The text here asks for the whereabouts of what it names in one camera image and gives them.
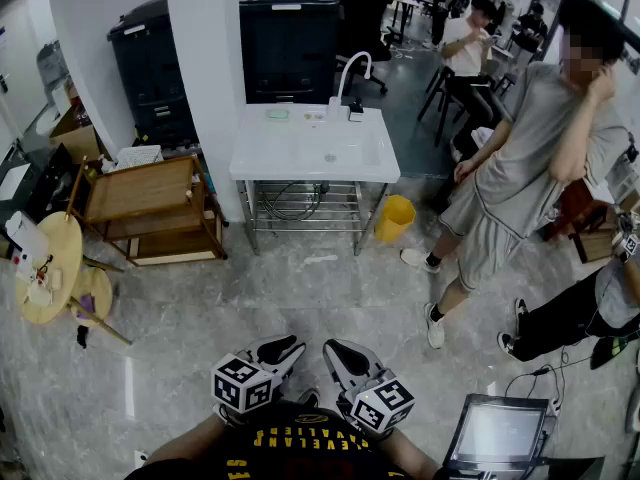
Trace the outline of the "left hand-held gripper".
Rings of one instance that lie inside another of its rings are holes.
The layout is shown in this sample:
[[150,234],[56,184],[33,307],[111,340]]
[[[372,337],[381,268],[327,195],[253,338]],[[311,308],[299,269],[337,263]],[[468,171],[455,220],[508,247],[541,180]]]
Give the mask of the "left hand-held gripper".
[[279,401],[306,344],[293,334],[261,338],[212,368],[212,396],[229,418],[239,419]]

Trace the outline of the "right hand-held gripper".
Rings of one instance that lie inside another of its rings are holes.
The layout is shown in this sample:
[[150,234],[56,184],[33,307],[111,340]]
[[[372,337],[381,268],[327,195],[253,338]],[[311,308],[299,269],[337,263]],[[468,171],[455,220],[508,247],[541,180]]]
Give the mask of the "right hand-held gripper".
[[[384,370],[381,360],[367,347],[332,338],[323,348],[323,357],[333,381],[344,391],[337,407],[363,433],[384,436],[413,409],[415,397],[405,380]],[[350,383],[361,384],[350,388]]]

